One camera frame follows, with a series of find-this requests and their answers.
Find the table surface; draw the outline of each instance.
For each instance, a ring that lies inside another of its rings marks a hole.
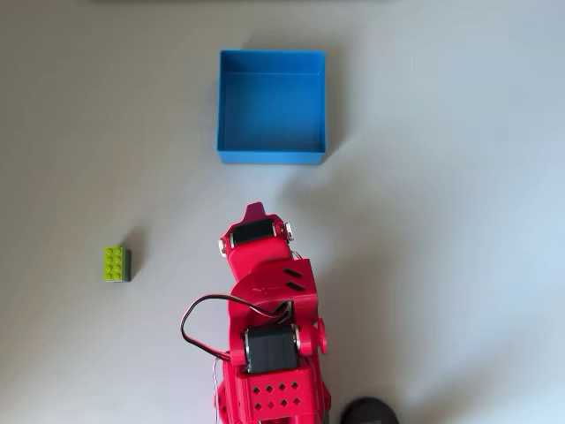
[[[331,422],[565,413],[565,3],[15,1],[0,14],[0,421],[213,422],[181,314],[263,201],[311,258]],[[324,49],[320,166],[223,165],[222,48]],[[102,281],[102,247],[133,251]],[[221,302],[187,329],[226,343]]]

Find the red plastic part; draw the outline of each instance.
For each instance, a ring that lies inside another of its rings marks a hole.
[[[264,218],[260,203],[247,207],[242,222]],[[262,375],[245,372],[243,332],[271,319],[249,307],[228,303],[231,362],[223,362],[218,413],[223,424],[321,424],[331,397],[320,376],[318,347],[326,351],[323,321],[310,261],[293,260],[283,221],[268,216],[276,235],[230,246],[233,226],[222,237],[236,285],[231,294],[272,310],[292,302],[297,332],[298,368]]]
[[[230,234],[236,225],[257,221],[266,217],[273,222],[273,237],[242,243],[238,246],[231,245]],[[241,280],[263,262],[292,259],[292,252],[289,248],[288,235],[283,220],[277,215],[267,216],[261,202],[248,205],[243,219],[239,223],[231,225],[221,237],[221,240],[225,246],[228,263],[236,281]]]

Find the green lego brick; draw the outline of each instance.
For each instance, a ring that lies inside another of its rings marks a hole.
[[[128,282],[131,278],[131,252],[123,246],[104,247],[104,281]]]

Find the black cable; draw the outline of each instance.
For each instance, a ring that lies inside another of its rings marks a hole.
[[[217,349],[214,349],[206,344],[203,344],[202,342],[189,337],[186,333],[185,333],[185,322],[186,319],[188,318],[188,315],[191,314],[192,310],[202,301],[204,300],[208,300],[208,299],[221,299],[221,300],[228,300],[228,301],[232,301],[232,302],[237,302],[241,305],[246,305],[248,307],[250,307],[253,311],[257,312],[258,314],[262,314],[265,315],[269,318],[275,318],[275,319],[279,319],[281,316],[283,316],[285,314],[285,312],[287,312],[287,308],[288,308],[288,302],[283,302],[281,305],[279,305],[274,311],[268,311],[267,309],[264,309],[262,307],[258,307],[257,305],[254,305],[253,303],[247,302],[246,300],[240,299],[236,296],[231,296],[229,294],[207,294],[206,296],[202,296],[199,299],[196,299],[191,305],[190,307],[186,310],[185,315],[183,316],[183,319],[180,322],[180,332],[183,335],[183,339],[185,341],[187,341],[188,343],[190,343],[191,345],[195,345],[196,347],[202,349],[204,352],[209,353],[213,356],[215,356],[216,358],[220,359],[220,360],[225,360],[230,362],[231,358],[230,358],[230,353],[229,352],[221,352],[218,351]]]

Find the blue box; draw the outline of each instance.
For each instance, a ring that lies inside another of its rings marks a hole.
[[[216,148],[224,163],[320,163],[323,51],[222,50]]]

